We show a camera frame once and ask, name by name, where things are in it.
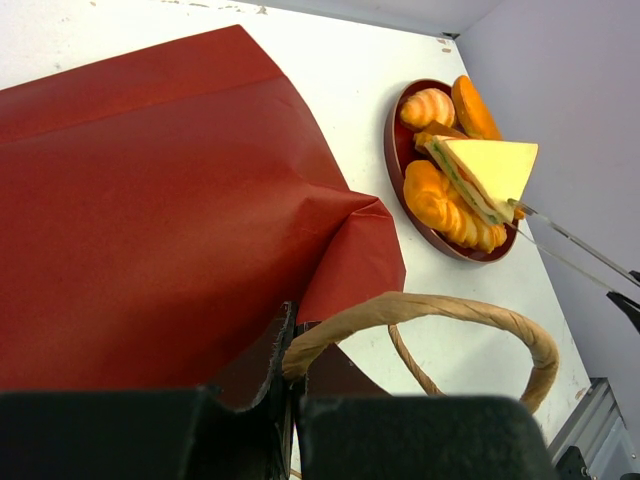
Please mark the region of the fake croissant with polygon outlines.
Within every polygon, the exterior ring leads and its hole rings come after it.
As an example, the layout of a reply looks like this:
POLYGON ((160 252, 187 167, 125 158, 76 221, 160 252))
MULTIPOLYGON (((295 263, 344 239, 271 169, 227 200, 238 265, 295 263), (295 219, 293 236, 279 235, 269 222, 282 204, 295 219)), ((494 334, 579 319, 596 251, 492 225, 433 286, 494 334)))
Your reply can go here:
POLYGON ((411 95, 400 109, 400 120, 419 131, 435 121, 446 127, 452 127, 456 121, 456 112, 452 99, 436 88, 423 89, 411 95))

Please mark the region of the red paper bag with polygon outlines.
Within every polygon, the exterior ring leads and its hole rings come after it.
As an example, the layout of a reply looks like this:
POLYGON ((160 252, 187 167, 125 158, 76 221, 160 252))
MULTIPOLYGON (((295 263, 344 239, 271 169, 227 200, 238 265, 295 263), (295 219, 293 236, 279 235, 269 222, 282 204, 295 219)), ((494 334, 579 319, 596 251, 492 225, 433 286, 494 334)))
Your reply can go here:
POLYGON ((289 79, 238 26, 1 93, 1 386, 203 383, 299 304, 289 379, 372 326, 512 333, 538 409, 559 354, 513 311, 407 294, 392 215, 354 192, 289 79))

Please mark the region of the triangular fake sandwich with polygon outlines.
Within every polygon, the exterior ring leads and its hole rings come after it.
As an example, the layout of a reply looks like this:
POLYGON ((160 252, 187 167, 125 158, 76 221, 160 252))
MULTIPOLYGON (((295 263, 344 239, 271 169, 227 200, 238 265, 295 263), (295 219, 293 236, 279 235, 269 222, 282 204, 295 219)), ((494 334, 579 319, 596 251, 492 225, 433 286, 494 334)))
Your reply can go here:
POLYGON ((512 223, 532 174, 536 143, 431 135, 421 143, 485 223, 512 223))

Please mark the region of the braided fake bread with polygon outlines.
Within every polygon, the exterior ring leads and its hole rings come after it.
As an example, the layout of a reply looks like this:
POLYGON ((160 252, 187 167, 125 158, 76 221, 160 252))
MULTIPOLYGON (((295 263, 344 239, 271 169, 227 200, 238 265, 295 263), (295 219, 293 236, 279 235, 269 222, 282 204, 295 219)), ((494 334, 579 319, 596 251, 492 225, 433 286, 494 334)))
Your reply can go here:
POLYGON ((414 216, 451 243, 491 253, 507 240, 505 227, 486 224, 429 161, 417 160, 407 166, 403 195, 414 216))

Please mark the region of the long orange bread loaf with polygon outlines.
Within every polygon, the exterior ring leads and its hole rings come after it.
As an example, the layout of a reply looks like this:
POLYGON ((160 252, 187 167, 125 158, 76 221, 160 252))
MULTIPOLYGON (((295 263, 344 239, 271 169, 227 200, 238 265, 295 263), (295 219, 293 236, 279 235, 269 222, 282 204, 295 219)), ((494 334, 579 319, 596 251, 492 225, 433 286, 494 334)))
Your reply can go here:
POLYGON ((502 134, 471 79, 459 76, 452 87, 452 101, 458 121, 470 138, 502 140, 502 134))

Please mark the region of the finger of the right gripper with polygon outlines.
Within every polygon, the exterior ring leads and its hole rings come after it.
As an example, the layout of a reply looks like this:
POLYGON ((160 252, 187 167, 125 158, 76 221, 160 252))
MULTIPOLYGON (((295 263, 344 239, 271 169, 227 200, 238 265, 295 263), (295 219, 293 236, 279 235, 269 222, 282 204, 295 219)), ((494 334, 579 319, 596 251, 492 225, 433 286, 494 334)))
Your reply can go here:
MULTIPOLYGON (((639 286, 639 272, 638 271, 625 271, 624 269, 616 269, 616 272, 621 276, 629 280, 635 286, 639 286)), ((640 312, 639 303, 625 296, 624 294, 611 290, 606 294, 606 297, 620 310, 622 311, 630 323, 633 325, 637 333, 640 333, 640 312)))

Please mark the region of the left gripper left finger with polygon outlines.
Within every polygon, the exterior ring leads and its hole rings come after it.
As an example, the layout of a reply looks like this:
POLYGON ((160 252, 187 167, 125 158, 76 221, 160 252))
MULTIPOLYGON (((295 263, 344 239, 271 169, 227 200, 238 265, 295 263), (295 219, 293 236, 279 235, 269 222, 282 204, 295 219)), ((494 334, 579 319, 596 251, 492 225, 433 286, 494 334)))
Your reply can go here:
POLYGON ((286 479, 292 395, 280 362, 296 333, 286 302, 209 382, 102 392, 4 392, 4 479, 286 479))

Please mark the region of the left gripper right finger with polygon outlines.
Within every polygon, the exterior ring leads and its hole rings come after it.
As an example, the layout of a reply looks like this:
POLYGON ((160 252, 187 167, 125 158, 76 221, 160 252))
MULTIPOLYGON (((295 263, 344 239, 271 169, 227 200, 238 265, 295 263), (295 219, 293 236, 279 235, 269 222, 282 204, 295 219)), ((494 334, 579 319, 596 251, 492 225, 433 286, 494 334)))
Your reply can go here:
POLYGON ((338 347, 307 374, 306 479, 555 479, 541 431, 506 397, 391 396, 338 347))

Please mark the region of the small fake toast piece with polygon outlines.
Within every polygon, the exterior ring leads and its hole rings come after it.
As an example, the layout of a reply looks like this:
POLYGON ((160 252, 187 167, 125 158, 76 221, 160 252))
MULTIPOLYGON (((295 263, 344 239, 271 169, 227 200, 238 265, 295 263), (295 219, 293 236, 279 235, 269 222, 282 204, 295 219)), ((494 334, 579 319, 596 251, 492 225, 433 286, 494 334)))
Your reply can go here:
POLYGON ((426 144, 432 140, 433 136, 468 139, 468 136, 459 130, 443 125, 437 121, 431 121, 423 130, 413 135, 415 150, 424 155, 427 155, 429 151, 426 147, 426 144))

